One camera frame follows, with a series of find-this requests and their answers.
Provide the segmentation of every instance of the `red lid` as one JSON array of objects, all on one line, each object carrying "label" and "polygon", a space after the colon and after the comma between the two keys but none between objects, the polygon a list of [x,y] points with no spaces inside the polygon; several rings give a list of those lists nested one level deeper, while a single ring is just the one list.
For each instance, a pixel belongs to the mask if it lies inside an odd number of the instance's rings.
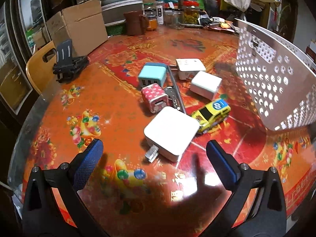
[{"label": "red lid", "polygon": [[199,6],[199,3],[196,1],[183,1],[183,5],[186,6]]}]

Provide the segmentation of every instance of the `wooden chair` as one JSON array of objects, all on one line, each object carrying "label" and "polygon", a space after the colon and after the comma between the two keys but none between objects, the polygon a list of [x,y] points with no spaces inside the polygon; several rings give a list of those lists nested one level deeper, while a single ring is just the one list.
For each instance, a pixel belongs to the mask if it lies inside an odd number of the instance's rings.
[{"label": "wooden chair", "polygon": [[43,60],[43,56],[52,49],[56,48],[54,42],[50,41],[34,53],[26,64],[27,78],[38,94],[42,94],[47,84],[54,77],[53,66],[56,63],[56,54],[48,62]]}]

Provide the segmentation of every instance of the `toy car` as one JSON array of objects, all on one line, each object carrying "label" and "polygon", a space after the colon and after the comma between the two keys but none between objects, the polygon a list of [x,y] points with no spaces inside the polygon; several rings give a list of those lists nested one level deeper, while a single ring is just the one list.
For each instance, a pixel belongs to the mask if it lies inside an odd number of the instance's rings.
[{"label": "toy car", "polygon": [[198,134],[204,134],[227,118],[230,111],[231,108],[223,99],[217,99],[194,111],[191,117],[200,123]]}]

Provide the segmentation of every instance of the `green basket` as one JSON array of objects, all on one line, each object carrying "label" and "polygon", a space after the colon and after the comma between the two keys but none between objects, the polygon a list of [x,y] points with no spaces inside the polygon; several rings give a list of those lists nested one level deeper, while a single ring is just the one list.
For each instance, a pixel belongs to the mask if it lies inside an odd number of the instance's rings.
[{"label": "green basket", "polygon": [[125,22],[118,25],[105,27],[105,28],[106,28],[106,32],[108,36],[115,36],[115,35],[126,33]]}]

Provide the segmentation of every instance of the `jar with orange contents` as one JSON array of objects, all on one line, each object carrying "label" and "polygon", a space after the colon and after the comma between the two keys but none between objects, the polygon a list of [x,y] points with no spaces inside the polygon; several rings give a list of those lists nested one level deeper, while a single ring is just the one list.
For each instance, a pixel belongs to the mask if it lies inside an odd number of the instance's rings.
[{"label": "jar with orange contents", "polygon": [[158,27],[157,16],[151,15],[151,16],[147,16],[147,18],[148,18],[147,31],[155,30]]}]

